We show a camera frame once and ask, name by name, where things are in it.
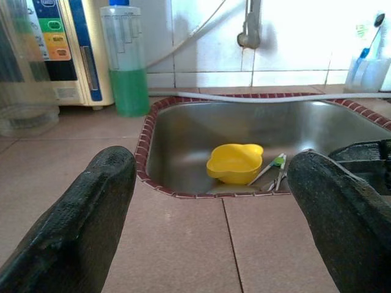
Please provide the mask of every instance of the faucet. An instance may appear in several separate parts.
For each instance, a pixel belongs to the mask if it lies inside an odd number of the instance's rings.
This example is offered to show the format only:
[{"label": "faucet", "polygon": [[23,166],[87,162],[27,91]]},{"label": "faucet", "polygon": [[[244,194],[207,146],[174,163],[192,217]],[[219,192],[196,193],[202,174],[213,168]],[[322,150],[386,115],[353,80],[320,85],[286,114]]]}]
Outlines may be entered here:
[{"label": "faucet", "polygon": [[261,43],[259,33],[261,0],[246,0],[245,12],[246,17],[243,23],[243,31],[238,34],[237,41],[239,46],[243,48],[257,49]]}]

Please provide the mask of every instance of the white tile wall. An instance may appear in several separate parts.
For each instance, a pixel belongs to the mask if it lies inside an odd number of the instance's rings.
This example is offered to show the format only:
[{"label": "white tile wall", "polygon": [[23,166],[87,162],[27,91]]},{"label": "white tile wall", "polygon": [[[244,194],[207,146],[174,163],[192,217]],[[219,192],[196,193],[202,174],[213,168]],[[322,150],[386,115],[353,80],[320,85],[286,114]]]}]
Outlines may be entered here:
[{"label": "white tile wall", "polygon": [[149,73],[148,85],[149,87],[174,87],[174,74],[173,73]]},{"label": "white tile wall", "polygon": [[[147,63],[182,42],[221,1],[132,0],[142,9]],[[245,0],[226,0],[198,38],[148,68],[150,87],[322,84],[328,69],[327,83],[344,82],[357,19],[388,1],[262,0],[261,46],[254,51],[236,42]]]},{"label": "white tile wall", "polygon": [[327,70],[255,71],[252,86],[324,84]]},{"label": "white tile wall", "polygon": [[250,87],[251,72],[176,73],[177,87]]},{"label": "white tile wall", "polygon": [[[153,62],[169,52],[172,47],[172,8],[170,0],[131,0],[131,5],[141,9],[146,63]],[[149,73],[173,73],[174,58],[169,56],[148,68]]]},{"label": "white tile wall", "polygon": [[[174,44],[182,42],[221,0],[172,0]],[[242,48],[236,42],[244,18],[243,0],[226,0],[199,38],[174,55],[175,72],[241,71]]]}]

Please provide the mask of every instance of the yellow plastic scoop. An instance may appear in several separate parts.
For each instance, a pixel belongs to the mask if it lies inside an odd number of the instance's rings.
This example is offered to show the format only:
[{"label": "yellow plastic scoop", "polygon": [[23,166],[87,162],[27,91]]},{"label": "yellow plastic scoop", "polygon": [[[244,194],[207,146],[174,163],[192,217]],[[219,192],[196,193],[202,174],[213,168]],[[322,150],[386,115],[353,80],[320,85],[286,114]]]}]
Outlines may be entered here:
[{"label": "yellow plastic scoop", "polygon": [[227,184],[250,183],[261,169],[262,154],[262,146],[255,144],[218,146],[206,163],[208,175]]}]

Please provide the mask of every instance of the tiled countertop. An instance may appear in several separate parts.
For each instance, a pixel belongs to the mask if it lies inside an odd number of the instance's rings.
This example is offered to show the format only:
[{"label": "tiled countertop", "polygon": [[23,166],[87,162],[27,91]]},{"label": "tiled countertop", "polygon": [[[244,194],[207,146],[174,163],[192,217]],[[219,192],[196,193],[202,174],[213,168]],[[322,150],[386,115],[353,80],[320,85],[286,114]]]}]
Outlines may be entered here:
[{"label": "tiled countertop", "polygon": [[[246,92],[262,90],[322,92]],[[384,110],[383,101],[368,103],[391,118],[391,104]],[[0,264],[97,152],[110,145],[134,150],[142,124],[116,116],[114,107],[71,107],[40,137],[0,138]],[[338,290],[293,196],[179,200],[137,181],[103,292]]]}]

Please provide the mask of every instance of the white cable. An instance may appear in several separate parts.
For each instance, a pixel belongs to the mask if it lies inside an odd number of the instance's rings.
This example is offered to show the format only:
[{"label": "white cable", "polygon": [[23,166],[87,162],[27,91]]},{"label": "white cable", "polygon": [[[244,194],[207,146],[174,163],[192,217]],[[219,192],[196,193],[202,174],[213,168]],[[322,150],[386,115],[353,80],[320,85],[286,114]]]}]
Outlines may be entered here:
[{"label": "white cable", "polygon": [[216,8],[216,10],[203,22],[201,22],[198,26],[195,27],[195,29],[193,29],[193,31],[188,35],[187,38],[185,38],[182,42],[180,42],[179,44],[175,45],[174,47],[172,47],[171,51],[168,52],[168,53],[165,53],[165,55],[161,56],[160,58],[156,59],[155,61],[152,61],[150,63],[147,64],[147,68],[148,67],[151,67],[151,66],[154,66],[155,64],[157,63],[160,63],[160,61],[163,61],[165,58],[169,57],[170,55],[172,55],[173,53],[175,53],[179,48],[181,48],[183,46],[183,44],[185,44],[186,42],[188,42],[190,39],[192,39],[196,34],[198,34],[202,29],[203,27],[209,22],[209,20],[214,17],[214,15],[217,13],[217,11],[219,11],[219,9],[221,8],[221,6],[226,2],[226,0],[222,0],[221,3],[218,5],[218,7]]},{"label": "white cable", "polygon": [[358,99],[358,98],[391,98],[391,93],[335,93],[327,95],[290,96],[286,98],[235,98],[231,96],[206,95],[188,92],[150,92],[150,96],[182,96],[184,98],[209,99],[221,102],[273,104],[300,101],[319,101],[322,99]]}]

